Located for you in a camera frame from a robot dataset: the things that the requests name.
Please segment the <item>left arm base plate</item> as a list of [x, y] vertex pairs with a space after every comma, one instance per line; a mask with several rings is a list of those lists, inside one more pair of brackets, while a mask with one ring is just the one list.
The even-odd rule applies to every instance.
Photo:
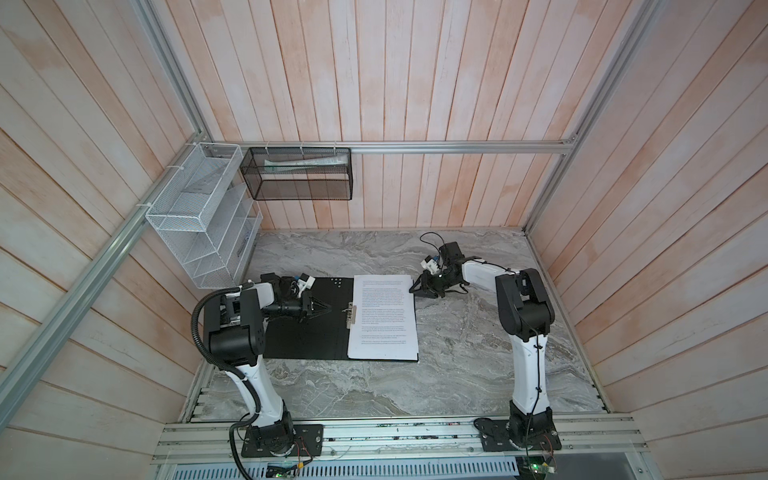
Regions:
[[241, 448], [244, 458], [314, 458], [322, 455], [324, 426], [319, 423], [299, 424], [288, 429], [286, 423], [246, 429]]

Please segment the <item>printed paper sheet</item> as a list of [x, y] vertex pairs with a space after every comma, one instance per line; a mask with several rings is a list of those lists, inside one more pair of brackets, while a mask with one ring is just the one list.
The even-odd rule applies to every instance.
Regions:
[[408, 275], [356, 275], [354, 321], [347, 357], [352, 360], [417, 362], [419, 345], [412, 279]]

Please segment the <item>blue folder black inside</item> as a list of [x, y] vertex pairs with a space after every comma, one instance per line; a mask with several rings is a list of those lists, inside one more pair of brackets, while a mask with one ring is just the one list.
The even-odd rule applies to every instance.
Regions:
[[354, 277], [315, 277], [313, 299], [331, 306], [325, 315], [310, 318], [267, 318], [266, 350], [272, 359], [352, 360], [347, 357]]

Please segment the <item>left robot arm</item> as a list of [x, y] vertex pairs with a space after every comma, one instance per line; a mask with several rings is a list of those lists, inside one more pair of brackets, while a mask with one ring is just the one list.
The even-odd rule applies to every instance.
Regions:
[[285, 401], [276, 392], [265, 365], [268, 323], [304, 323], [330, 311], [313, 297], [315, 278], [266, 274], [260, 283], [206, 295], [192, 314], [193, 341], [209, 364], [226, 373], [245, 402], [247, 413], [234, 423], [230, 445], [235, 458], [321, 454], [323, 426], [295, 427]]

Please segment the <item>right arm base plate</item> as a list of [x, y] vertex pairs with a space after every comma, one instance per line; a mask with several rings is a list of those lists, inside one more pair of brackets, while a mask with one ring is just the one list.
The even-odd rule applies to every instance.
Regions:
[[562, 442], [553, 420], [544, 415], [534, 416], [532, 420], [517, 417], [510, 420], [492, 420], [481, 417], [473, 421], [473, 426], [479, 433], [485, 452], [562, 449]]

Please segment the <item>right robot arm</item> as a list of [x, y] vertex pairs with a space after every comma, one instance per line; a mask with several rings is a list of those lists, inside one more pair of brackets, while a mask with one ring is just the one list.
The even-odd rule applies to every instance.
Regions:
[[417, 297], [443, 298], [467, 292], [468, 286], [496, 295], [500, 324], [513, 350], [514, 385], [509, 419], [500, 425], [489, 419], [475, 422], [489, 440], [522, 450], [562, 448], [546, 390], [546, 345], [555, 309], [536, 269], [514, 270], [465, 256], [456, 242], [436, 248], [421, 261], [422, 272], [410, 292]]

